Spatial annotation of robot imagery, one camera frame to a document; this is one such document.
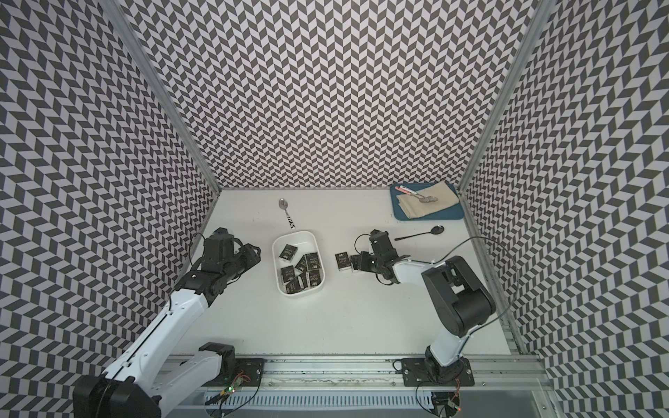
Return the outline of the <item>aluminium front rail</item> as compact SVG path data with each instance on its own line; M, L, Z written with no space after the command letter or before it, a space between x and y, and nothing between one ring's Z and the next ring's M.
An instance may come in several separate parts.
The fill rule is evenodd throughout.
M388 355L267 355L261 377L266 390L552 390L543 362L533 355L466 355L457 381L430 382L425 372L406 372Z

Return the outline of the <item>red handled fork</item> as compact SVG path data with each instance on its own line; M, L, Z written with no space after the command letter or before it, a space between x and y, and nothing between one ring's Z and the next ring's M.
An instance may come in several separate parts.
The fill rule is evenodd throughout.
M434 197L434 196L424 196L421 193L415 192L415 191L407 188L406 186L396 186L395 190L397 190L400 193L403 193L403 194L409 195L411 197L414 197L414 198L418 199L423 204L437 202L436 197Z

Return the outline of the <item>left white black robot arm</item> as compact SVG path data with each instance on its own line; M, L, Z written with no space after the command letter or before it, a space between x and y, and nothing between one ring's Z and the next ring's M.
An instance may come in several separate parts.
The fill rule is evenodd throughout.
M83 376L72 393L76 417L165 417L197 389L221 385L223 403L261 374L238 369L231 345L209 342L166 376L160 370L190 327L229 284L261 262L261 249L220 227L204 240L203 254L175 285L158 316L99 376Z

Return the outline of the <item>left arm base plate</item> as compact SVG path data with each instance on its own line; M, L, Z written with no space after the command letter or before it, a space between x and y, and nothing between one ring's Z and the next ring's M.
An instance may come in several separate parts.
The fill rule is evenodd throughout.
M261 384L266 360L261 357L241 358L228 371L221 371L212 381L204 384L206 388L236 387L237 379L242 379L242 388L257 388Z

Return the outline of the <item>teal tray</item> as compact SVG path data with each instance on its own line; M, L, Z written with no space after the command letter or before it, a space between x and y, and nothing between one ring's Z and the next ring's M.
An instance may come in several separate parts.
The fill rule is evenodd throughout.
M403 196L403 193L395 190L395 185L390 187L390 199L392 205L392 212L398 221L436 221L436 220L458 220L463 219L464 210L462 205L458 202L456 205L444 208L443 210L434 212L433 214L427 214L423 217L418 218L409 218L402 207L400 206L399 197Z

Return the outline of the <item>black pocket tissue pack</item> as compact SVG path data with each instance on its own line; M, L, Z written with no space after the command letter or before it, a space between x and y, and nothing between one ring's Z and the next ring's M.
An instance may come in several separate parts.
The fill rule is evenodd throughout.
M336 265L339 271L344 271L352 268L351 259L347 252L336 254Z
M305 255L306 267L308 271L320 270L322 268L320 256L317 253L309 253Z
M322 272L320 269L313 269L307 272L308 286L310 288L319 287L322 284Z
M350 262L351 262L352 269L355 272L360 271L361 270L361 256L360 256L360 254L352 254L349 259L350 259Z
M292 261L298 252L298 247L286 244L280 252L279 258L284 261Z
M288 281L284 284L286 294L299 294L304 290L302 280L300 278L294 278L291 281Z
M286 266L285 268L280 269L280 277L282 278L283 284L288 284L295 279L295 269L293 266Z
M300 272L308 271L308 258L306 256L306 254L301 256L301 259L299 259L299 261L297 262L297 264L295 265L294 268L296 270L300 271Z

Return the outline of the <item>white plastic storage box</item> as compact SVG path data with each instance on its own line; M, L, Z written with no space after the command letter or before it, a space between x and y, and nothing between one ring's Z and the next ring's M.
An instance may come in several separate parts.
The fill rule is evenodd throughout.
M284 261L279 258L280 252L282 251L282 249L285 247L286 244L298 247L298 252L296 256L294 256L294 259L292 259L292 261ZM273 243L272 250L273 250L273 262L275 266L276 283L281 294L289 298L297 298L301 296L314 294L315 292L318 292L324 288L326 281L326 273L324 269L323 258L320 249L318 247L317 239L313 233L311 233L310 231L297 231L294 233L283 235L275 240L275 242ZM308 286L308 276L307 276L308 271L300 272L295 269L295 275L296 275L295 278L300 278L302 280L304 290L299 294L291 294L291 295L286 294L285 286L282 283L282 278L280 277L280 269L285 268L286 266L295 267L299 259L301 259L301 256L309 253L317 253L320 256L320 261L322 265L322 268L320 269L322 272L322 284L319 287L310 288Z

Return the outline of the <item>beige folded cloth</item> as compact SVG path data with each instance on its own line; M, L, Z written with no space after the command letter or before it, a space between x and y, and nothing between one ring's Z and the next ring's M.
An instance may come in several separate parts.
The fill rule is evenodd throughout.
M399 197L400 206L409 218L418 218L427 214L433 214L434 212L452 207L460 202L457 194L453 192L445 182L439 182L433 186L423 188L422 190L417 190L415 186L406 187L421 193L424 196L434 196L437 198L437 202L423 204L418 199L406 194Z

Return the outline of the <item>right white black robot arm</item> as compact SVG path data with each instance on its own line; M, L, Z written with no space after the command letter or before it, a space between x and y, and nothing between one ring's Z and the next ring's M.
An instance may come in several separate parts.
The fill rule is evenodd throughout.
M419 368L424 374L421 381L462 382L460 374L468 369L463 350L472 334L485 327L497 311L487 287L461 256L437 262L414 261L398 254L385 231L374 230L368 238L371 250L361 252L360 270L373 273L385 285L424 288L441 323Z

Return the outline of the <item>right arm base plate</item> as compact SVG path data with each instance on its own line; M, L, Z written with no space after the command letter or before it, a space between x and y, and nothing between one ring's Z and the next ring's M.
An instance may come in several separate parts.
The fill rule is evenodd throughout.
M400 360L404 386L439 386L439 387L474 387L475 380L470 362L460 358L449 366L421 358L402 358Z

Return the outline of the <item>black spoon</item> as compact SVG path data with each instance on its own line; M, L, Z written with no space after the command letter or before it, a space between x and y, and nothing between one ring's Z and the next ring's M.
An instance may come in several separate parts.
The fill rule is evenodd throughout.
M411 234L411 235L406 235L406 236L395 238L395 241L408 240L408 239L420 237L420 236L423 236L423 235L439 235L443 232L444 232L444 226L437 225L437 226L433 226L432 228L430 228L429 231L426 231L426 232L414 233L414 234Z

